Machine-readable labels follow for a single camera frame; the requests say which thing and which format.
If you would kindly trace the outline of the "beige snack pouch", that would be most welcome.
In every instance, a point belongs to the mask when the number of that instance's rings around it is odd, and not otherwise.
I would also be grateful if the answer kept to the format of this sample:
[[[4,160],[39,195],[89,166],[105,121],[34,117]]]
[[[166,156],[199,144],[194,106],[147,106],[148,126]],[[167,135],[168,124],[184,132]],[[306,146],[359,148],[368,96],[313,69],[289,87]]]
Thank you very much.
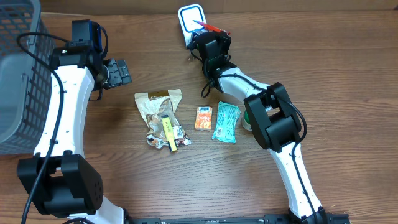
[[[149,128],[146,141],[150,146],[154,146],[157,149],[169,146],[167,135],[162,124],[163,116],[168,116],[170,118],[176,146],[191,145],[191,139],[175,116],[177,107],[182,100],[181,89],[135,93],[134,97],[141,117]]]

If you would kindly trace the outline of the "yellow snack stick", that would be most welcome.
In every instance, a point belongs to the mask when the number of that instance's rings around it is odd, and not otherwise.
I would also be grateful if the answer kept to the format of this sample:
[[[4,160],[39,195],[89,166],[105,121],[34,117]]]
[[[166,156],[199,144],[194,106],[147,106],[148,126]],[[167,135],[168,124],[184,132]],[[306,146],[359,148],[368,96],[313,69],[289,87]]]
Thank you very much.
[[[162,116],[162,125],[164,128],[165,137],[169,144],[169,149],[171,152],[176,152],[178,150],[175,143],[174,133],[171,125],[170,118],[167,115]]]

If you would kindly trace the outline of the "orange tissue pack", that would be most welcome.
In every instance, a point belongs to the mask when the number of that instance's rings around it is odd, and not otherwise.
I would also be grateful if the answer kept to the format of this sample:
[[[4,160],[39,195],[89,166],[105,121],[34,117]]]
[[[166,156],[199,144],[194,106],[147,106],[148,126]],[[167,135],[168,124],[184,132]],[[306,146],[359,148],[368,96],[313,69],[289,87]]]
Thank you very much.
[[[197,107],[195,118],[195,129],[199,131],[210,131],[212,120],[212,107],[200,106]]]

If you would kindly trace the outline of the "red snack stick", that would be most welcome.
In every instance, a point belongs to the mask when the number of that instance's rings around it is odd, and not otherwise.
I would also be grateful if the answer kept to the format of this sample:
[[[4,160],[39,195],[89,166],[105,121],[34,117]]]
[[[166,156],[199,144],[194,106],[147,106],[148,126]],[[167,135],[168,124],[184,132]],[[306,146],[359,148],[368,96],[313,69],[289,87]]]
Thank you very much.
[[[226,30],[217,28],[217,27],[212,26],[212,25],[209,25],[209,24],[207,24],[207,23],[205,23],[205,22],[201,22],[201,21],[197,21],[197,20],[194,20],[194,22],[196,22],[197,24],[201,25],[201,26],[204,27],[207,31],[210,31],[210,32],[217,32],[217,33],[225,32],[227,35],[230,35],[230,34],[231,34],[229,31],[226,31]]]

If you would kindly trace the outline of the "teal wet wipes pack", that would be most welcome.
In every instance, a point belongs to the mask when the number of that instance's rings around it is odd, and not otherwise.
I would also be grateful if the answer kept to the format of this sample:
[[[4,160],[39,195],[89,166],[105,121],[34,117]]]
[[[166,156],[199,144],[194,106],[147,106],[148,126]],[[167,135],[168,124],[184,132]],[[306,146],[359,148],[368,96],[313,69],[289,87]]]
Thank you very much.
[[[236,105],[220,101],[218,103],[216,128],[212,139],[235,144],[235,127],[240,115],[241,111]]]

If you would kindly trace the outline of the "green lid jar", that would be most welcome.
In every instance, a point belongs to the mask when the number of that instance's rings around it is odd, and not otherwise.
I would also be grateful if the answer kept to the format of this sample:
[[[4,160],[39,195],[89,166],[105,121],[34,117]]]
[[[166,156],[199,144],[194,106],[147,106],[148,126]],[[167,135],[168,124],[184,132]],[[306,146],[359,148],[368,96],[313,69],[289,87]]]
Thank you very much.
[[[245,111],[243,114],[243,118],[241,119],[241,124],[243,128],[246,129],[247,131],[252,131],[247,111]]]

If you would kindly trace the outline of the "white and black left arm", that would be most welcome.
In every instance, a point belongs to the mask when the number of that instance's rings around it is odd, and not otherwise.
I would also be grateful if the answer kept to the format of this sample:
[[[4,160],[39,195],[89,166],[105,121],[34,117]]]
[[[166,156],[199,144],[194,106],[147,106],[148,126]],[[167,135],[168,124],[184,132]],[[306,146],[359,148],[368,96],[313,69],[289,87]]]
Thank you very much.
[[[132,223],[128,212],[104,196],[100,174],[85,159],[83,130],[92,91],[108,82],[103,51],[89,42],[69,42],[53,50],[44,67],[52,75],[49,110],[30,159],[21,159],[17,176],[31,205],[42,215],[68,223]]]

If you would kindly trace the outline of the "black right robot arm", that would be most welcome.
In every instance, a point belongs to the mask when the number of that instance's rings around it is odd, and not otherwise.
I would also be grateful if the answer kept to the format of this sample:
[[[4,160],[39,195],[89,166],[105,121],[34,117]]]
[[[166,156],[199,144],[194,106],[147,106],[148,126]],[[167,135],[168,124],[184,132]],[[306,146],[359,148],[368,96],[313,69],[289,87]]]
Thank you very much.
[[[292,104],[283,84],[266,85],[243,74],[230,61],[230,44],[231,37],[225,31],[193,31],[187,47],[198,50],[197,59],[208,79],[202,97],[214,87],[244,103],[257,143],[270,152],[282,177],[289,201],[289,222],[327,223],[302,159],[301,142],[307,134],[302,113]]]

